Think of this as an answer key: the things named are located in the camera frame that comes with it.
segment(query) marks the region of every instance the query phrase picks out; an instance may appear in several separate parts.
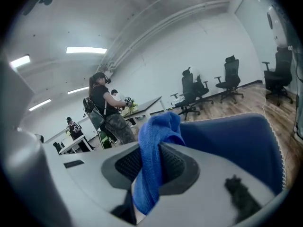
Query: desk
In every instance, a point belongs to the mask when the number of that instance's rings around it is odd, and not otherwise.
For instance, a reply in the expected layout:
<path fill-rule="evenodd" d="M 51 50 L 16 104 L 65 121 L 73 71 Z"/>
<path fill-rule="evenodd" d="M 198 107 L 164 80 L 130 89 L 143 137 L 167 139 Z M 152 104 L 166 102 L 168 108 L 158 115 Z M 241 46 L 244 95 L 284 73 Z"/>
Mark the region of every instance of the desk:
<path fill-rule="evenodd" d="M 135 123 L 138 123 L 137 120 L 136 120 L 136 117 L 140 117 L 140 116 L 145 115 L 146 119 L 149 120 L 151 118 L 151 113 L 154 112 L 154 106 L 158 102 L 161 103 L 161 106 L 162 106 L 163 110 L 166 112 L 167 110 L 166 110 L 161 98 L 162 97 L 160 96 L 160 97 L 155 98 L 151 101 L 148 101 L 144 104 L 138 105 L 138 110 L 137 111 L 131 112 L 131 114 L 127 113 L 126 115 L 123 116 L 123 118 L 125 118 L 125 119 L 133 118 Z"/>
<path fill-rule="evenodd" d="M 80 141 L 83 141 L 83 143 L 86 145 L 86 147 L 90 150 L 90 151 L 94 151 L 92 148 L 89 147 L 88 143 L 86 142 L 86 140 L 84 139 L 84 135 L 81 135 L 80 137 L 78 137 L 77 139 L 75 139 L 69 146 L 65 146 L 64 148 L 62 148 L 59 151 L 59 154 L 63 154 L 65 152 L 67 152 L 68 150 L 70 150 L 73 146 L 77 145 Z"/>

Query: ceiling light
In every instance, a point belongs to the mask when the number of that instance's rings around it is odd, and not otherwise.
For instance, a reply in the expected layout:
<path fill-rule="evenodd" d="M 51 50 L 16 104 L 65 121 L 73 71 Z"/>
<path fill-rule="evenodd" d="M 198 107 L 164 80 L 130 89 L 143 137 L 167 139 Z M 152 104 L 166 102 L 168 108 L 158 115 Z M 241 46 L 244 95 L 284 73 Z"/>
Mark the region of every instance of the ceiling light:
<path fill-rule="evenodd" d="M 79 92 L 79 91 L 82 91 L 82 90 L 85 90 L 85 89 L 88 89 L 88 88 L 89 88 L 89 87 L 83 87 L 83 88 L 79 88 L 79 89 L 76 89 L 76 90 L 73 90 L 73 91 L 67 92 L 67 94 L 76 93 L 76 92 Z"/>
<path fill-rule="evenodd" d="M 44 102 L 42 102 L 42 103 L 40 103 L 40 104 L 37 104 L 36 106 L 30 108 L 29 111 L 33 111 L 34 109 L 36 109 L 36 108 L 38 108 L 38 107 L 40 107 L 40 106 L 42 106 L 42 105 L 44 105 L 44 104 L 47 104 L 47 103 L 49 103 L 50 101 L 51 101 L 50 99 L 47 99 L 46 101 L 44 101 Z"/>
<path fill-rule="evenodd" d="M 12 62 L 10 63 L 10 65 L 11 65 L 13 68 L 16 68 L 16 67 L 18 67 L 18 66 L 22 66 L 22 65 L 24 65 L 24 64 L 26 64 L 26 63 L 29 63 L 29 62 L 30 62 L 29 55 L 26 55 L 26 56 L 23 56 L 23 57 L 21 57 L 21 58 L 19 58 L 19 59 L 16 59 L 16 60 L 12 61 Z"/>
<path fill-rule="evenodd" d="M 93 48 L 93 47 L 67 47 L 66 53 L 97 53 L 97 54 L 105 54 L 107 49 L 102 48 Z"/>

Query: wooden floor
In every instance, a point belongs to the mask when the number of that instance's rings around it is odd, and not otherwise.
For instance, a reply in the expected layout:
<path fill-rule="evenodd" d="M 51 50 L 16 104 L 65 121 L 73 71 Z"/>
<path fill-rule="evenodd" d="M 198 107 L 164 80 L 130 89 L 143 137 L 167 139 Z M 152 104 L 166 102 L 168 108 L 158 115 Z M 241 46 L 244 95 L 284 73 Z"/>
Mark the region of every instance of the wooden floor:
<path fill-rule="evenodd" d="M 213 105 L 209 102 L 203 103 L 201 114 L 189 113 L 187 121 L 213 119 L 247 112 L 264 114 L 262 108 L 264 105 L 266 118 L 272 125 L 282 147 L 286 164 L 286 186 L 290 188 L 297 175 L 300 159 L 302 159 L 303 155 L 303 147 L 293 138 L 296 114 L 295 95 L 290 94 L 294 100 L 293 104 L 290 104 L 290 100 L 283 98 L 281 105 L 278 107 L 276 105 L 276 97 L 265 100 L 263 95 L 268 93 L 268 91 L 261 83 L 239 88 L 238 92 L 243 93 L 244 98 L 236 96 L 237 104 L 234 104 L 231 98 L 223 100 L 221 104 L 221 96 L 213 97 Z M 181 112 L 180 109 L 172 109 L 172 111 L 177 114 Z"/>

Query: black office chair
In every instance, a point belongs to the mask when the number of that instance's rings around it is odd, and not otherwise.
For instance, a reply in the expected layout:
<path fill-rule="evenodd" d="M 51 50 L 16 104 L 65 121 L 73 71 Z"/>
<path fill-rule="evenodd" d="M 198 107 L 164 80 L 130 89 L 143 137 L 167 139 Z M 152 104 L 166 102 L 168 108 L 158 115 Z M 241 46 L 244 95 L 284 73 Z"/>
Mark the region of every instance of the black office chair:
<path fill-rule="evenodd" d="M 187 114 L 189 112 L 197 113 L 197 115 L 200 115 L 200 112 L 196 110 L 196 107 L 194 107 L 194 105 L 206 101 L 212 102 L 212 104 L 214 104 L 214 102 L 212 100 L 207 100 L 202 98 L 202 95 L 209 92 L 209 89 L 207 88 L 207 81 L 205 81 L 206 88 L 203 86 L 200 76 L 197 78 L 198 82 L 193 83 L 193 74 L 190 73 L 189 69 L 185 70 L 182 73 L 182 75 L 183 75 L 182 78 L 183 94 L 181 94 L 180 96 L 184 96 L 185 100 L 180 103 L 177 103 L 175 107 L 176 108 L 181 107 L 182 112 L 180 112 L 179 115 L 185 114 L 185 120 L 186 120 Z M 178 98 L 177 94 L 178 93 L 175 93 L 170 96 L 174 96 L 175 98 Z"/>
<path fill-rule="evenodd" d="M 276 69 L 270 70 L 268 68 L 269 62 L 263 61 L 262 63 L 266 64 L 267 70 L 264 71 L 265 85 L 266 89 L 270 90 L 271 93 L 266 94 L 265 98 L 268 99 L 268 96 L 276 95 L 278 96 L 277 105 L 280 106 L 280 97 L 284 96 L 290 99 L 292 104 L 294 101 L 290 96 L 288 96 L 285 86 L 289 85 L 293 77 L 290 71 L 292 63 L 293 53 L 288 50 L 288 48 L 279 48 L 277 47 L 276 53 Z"/>
<path fill-rule="evenodd" d="M 237 101 L 235 95 L 242 95 L 242 98 L 244 98 L 244 95 L 242 93 L 237 92 L 238 85 L 241 82 L 238 76 L 239 60 L 235 59 L 233 55 L 226 58 L 225 62 L 225 82 L 221 82 L 221 77 L 216 77 L 219 80 L 219 83 L 216 84 L 216 87 L 226 89 L 226 91 L 221 94 L 220 103 L 222 103 L 223 99 L 231 97 L 236 104 Z"/>

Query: camouflage pants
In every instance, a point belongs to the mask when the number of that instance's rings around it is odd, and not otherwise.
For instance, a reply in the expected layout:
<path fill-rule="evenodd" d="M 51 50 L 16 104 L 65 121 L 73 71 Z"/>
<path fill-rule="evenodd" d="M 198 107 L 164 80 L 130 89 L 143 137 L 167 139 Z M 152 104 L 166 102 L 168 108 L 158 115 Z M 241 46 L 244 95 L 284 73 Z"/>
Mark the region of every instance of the camouflage pants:
<path fill-rule="evenodd" d="M 105 128 L 112 132 L 123 145 L 136 141 L 128 122 L 126 122 L 119 113 L 114 113 L 106 117 Z"/>

